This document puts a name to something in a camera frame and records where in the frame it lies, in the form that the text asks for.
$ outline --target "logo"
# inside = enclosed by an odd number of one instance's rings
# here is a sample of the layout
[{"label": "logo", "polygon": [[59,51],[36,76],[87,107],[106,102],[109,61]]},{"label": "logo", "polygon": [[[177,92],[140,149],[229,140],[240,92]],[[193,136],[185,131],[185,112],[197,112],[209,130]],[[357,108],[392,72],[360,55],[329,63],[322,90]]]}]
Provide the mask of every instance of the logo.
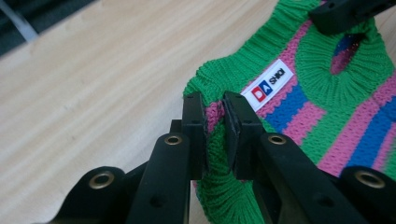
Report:
[{"label": "logo", "polygon": [[269,95],[273,89],[268,85],[268,83],[264,80],[260,85],[254,88],[251,93],[256,97],[256,99],[261,102]]},{"label": "logo", "polygon": [[265,93],[262,91],[262,89],[260,89],[260,87],[256,87],[254,88],[251,93],[253,93],[254,97],[256,97],[256,99],[261,102],[265,99],[265,97],[267,97],[265,95]]},{"label": "logo", "polygon": [[271,84],[276,84],[276,82],[283,76],[285,75],[285,71],[282,68],[279,68],[279,70],[277,70],[277,72],[274,74],[273,77],[270,78],[270,83]]}]

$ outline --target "blue stripe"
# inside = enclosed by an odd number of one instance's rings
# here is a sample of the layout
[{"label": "blue stripe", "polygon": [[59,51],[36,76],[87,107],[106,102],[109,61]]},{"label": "blue stripe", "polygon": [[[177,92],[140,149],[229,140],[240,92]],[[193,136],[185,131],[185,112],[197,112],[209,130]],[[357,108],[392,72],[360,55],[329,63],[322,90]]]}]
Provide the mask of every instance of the blue stripe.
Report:
[{"label": "blue stripe", "polygon": [[307,99],[300,85],[293,87],[288,93],[279,107],[275,108],[274,113],[267,115],[265,118],[278,133],[288,127],[288,123],[292,120],[292,116],[298,113],[298,109],[302,108]]},{"label": "blue stripe", "polygon": [[385,104],[371,120],[364,136],[361,138],[355,152],[346,166],[362,165],[371,167],[374,164],[382,142],[391,127],[391,120],[387,116],[395,108],[396,100]]}]

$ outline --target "knitted garment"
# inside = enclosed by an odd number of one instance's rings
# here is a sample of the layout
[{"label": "knitted garment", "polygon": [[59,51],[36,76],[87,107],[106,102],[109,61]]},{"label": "knitted garment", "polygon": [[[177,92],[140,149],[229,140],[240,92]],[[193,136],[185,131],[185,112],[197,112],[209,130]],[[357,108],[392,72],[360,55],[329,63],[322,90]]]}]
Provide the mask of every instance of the knitted garment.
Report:
[{"label": "knitted garment", "polygon": [[256,112],[265,130],[291,137],[332,175],[363,165],[396,179],[396,72],[375,22],[322,35],[307,17],[318,5],[280,0],[240,50],[205,63],[184,91],[200,91],[206,106],[211,171],[197,181],[197,195],[212,223],[263,223],[252,183],[229,173],[221,99],[278,59],[294,76]]}]

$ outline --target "pink stripe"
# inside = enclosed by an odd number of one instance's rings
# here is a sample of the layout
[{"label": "pink stripe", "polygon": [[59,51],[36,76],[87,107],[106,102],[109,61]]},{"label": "pink stripe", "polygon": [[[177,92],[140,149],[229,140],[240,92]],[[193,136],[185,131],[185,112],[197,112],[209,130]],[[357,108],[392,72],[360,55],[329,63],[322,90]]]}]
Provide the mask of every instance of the pink stripe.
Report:
[{"label": "pink stripe", "polygon": [[298,110],[298,114],[293,116],[292,121],[288,123],[288,127],[282,133],[291,137],[300,146],[306,135],[311,132],[325,113],[323,109],[306,102],[303,108]]},{"label": "pink stripe", "polygon": [[[295,54],[297,52],[298,45],[300,43],[301,38],[306,34],[309,26],[312,24],[311,21],[306,21],[294,38],[289,42],[287,48],[283,50],[280,54],[279,58],[285,63],[288,68],[291,70],[293,74],[296,74],[295,71]],[[297,77],[293,76],[290,81],[261,109],[257,111],[257,115],[264,118],[267,114],[272,114],[275,111],[275,108],[280,106],[282,100],[286,98],[289,92],[291,92],[292,88],[297,85]]]},{"label": "pink stripe", "polygon": [[390,77],[374,93],[374,98],[363,102],[356,109],[352,118],[338,135],[335,143],[327,151],[318,164],[318,168],[331,175],[339,176],[342,169],[347,165],[356,146],[361,140],[373,116],[378,112],[380,106],[391,100],[396,84],[396,76]]},{"label": "pink stripe", "polygon": [[382,169],[385,166],[385,162],[387,160],[388,154],[391,150],[391,146],[393,144],[393,140],[396,137],[396,123],[392,123],[392,126],[390,127],[390,130],[387,134],[387,136],[384,139],[384,142],[381,145],[381,148],[379,149],[378,156],[375,159],[373,169],[377,171],[382,171]]},{"label": "pink stripe", "polygon": [[212,133],[216,124],[224,117],[224,108],[221,101],[213,102],[205,109],[207,118],[207,130]]}]

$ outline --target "wood grain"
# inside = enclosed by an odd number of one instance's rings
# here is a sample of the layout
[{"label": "wood grain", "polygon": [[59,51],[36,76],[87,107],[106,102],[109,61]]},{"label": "wood grain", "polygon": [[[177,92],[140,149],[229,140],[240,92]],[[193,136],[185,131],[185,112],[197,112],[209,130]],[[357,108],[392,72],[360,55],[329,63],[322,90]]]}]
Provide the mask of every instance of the wood grain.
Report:
[{"label": "wood grain", "polygon": [[[100,166],[134,169],[181,118],[204,62],[235,52],[271,1],[99,1],[0,59],[1,223],[51,220]],[[396,63],[396,9],[377,25]],[[191,223],[207,223],[191,191]]]}]

